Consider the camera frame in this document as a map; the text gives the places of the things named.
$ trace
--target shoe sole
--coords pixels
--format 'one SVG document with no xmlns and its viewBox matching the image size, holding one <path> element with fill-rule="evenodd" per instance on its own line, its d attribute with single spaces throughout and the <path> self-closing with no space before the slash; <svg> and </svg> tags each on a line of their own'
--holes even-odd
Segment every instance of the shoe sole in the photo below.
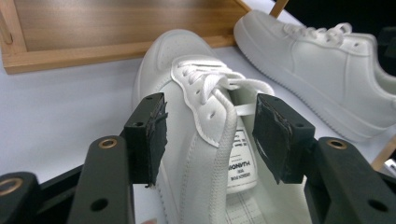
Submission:
<svg viewBox="0 0 396 224">
<path fill-rule="evenodd" d="M 256 45 L 248 34 L 243 18 L 236 23 L 233 35 L 238 47 L 260 72 L 293 92 L 318 117 L 340 135 L 349 140 L 361 142 L 386 130 L 359 119 L 335 101 L 316 90 L 315 87 L 273 64 L 264 53 L 258 50 L 259 46 Z M 323 104 L 318 106 L 312 105 L 309 102 L 323 102 Z"/>
</svg>

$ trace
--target shoe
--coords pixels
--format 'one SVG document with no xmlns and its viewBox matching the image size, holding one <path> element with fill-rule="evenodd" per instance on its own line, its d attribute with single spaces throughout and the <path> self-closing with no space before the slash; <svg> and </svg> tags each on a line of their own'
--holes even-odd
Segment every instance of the shoe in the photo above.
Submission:
<svg viewBox="0 0 396 224">
<path fill-rule="evenodd" d="M 168 223 L 310 223 L 303 185 L 277 185 L 250 144 L 256 96 L 274 94 L 269 85 L 232 71 L 198 35 L 173 30 L 147 51 L 134 105 L 154 92 L 167 102 L 156 186 Z"/>
<path fill-rule="evenodd" d="M 351 29 L 341 23 L 315 30 L 252 10 L 233 34 L 262 73 L 299 96 L 336 132 L 360 142 L 396 123 L 396 77 L 378 64 L 375 38 Z"/>
</svg>

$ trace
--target black bracket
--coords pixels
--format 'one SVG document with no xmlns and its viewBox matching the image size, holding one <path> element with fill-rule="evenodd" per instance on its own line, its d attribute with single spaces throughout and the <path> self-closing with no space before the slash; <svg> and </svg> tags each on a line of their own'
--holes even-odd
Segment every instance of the black bracket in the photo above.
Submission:
<svg viewBox="0 0 396 224">
<path fill-rule="evenodd" d="M 259 94 L 253 136 L 277 183 L 302 183 L 314 224 L 394 223 L 396 196 L 345 140 L 315 127 L 282 100 Z"/>
<path fill-rule="evenodd" d="M 163 93 L 144 98 L 120 136 L 92 142 L 84 165 L 38 185 L 0 177 L 0 223 L 134 223 L 132 184 L 154 185 L 165 151 Z"/>
</svg>

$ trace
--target wooden board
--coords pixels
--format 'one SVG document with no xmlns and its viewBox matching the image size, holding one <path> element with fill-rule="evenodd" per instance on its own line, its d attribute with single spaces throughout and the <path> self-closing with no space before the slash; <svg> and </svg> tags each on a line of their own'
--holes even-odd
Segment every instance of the wooden board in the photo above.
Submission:
<svg viewBox="0 0 396 224">
<path fill-rule="evenodd" d="M 2 0 L 12 35 L 8 74 L 142 57 L 160 34 L 195 32 L 213 48 L 234 45 L 240 0 Z"/>
</svg>

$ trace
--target shoe tongue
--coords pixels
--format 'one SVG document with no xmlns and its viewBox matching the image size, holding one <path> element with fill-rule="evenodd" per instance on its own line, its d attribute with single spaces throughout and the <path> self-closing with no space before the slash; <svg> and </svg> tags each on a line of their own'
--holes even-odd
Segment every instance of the shoe tongue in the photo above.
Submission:
<svg viewBox="0 0 396 224">
<path fill-rule="evenodd" d="M 251 189 L 256 184 L 257 166 L 253 148 L 248 139 L 245 125 L 238 117 L 228 166 L 227 194 Z"/>
</svg>

